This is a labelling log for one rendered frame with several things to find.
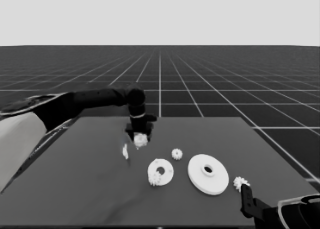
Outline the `white round carrier with pins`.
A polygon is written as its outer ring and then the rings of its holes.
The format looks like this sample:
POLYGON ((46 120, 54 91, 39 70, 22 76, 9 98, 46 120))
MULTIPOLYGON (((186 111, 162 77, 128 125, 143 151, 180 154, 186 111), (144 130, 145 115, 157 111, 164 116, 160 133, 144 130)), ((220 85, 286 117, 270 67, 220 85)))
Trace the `white round carrier with pins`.
POLYGON ((158 158, 153 160, 149 164, 147 175, 153 174, 156 171, 158 171, 162 175, 161 184, 159 186, 165 186, 173 179, 174 168, 172 164, 166 159, 158 158))

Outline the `large thick white disc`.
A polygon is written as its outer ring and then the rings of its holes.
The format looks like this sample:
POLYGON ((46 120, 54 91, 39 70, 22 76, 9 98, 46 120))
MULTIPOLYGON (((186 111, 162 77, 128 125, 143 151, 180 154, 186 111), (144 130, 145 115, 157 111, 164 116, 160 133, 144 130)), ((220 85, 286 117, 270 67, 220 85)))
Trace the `large thick white disc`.
POLYGON ((228 172, 213 156, 206 154, 193 156, 188 162, 187 171, 193 185, 207 195, 220 195, 228 187, 228 172))

